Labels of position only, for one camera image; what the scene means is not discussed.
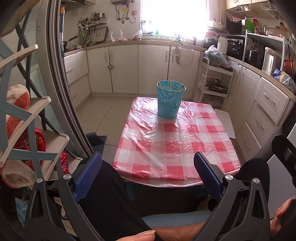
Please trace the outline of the person's right hand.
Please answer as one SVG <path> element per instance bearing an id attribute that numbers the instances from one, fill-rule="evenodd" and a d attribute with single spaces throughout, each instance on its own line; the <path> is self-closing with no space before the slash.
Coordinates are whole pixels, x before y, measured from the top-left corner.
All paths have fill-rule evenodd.
<path id="1" fill-rule="evenodd" d="M 270 221 L 270 231 L 272 237 L 280 231 L 282 217 L 286 213 L 290 202 L 291 198 L 289 198 L 280 208 L 276 210 L 273 220 Z"/>

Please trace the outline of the person's left hand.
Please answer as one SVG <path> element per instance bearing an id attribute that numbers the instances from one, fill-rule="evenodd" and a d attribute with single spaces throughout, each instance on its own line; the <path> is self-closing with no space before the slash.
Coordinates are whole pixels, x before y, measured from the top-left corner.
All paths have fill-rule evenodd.
<path id="1" fill-rule="evenodd" d="M 180 227 L 158 227 L 155 230 L 120 238 L 119 241 L 151 241 L 156 240 L 157 235 L 162 240 L 192 240 L 204 224 L 205 222 Z"/>

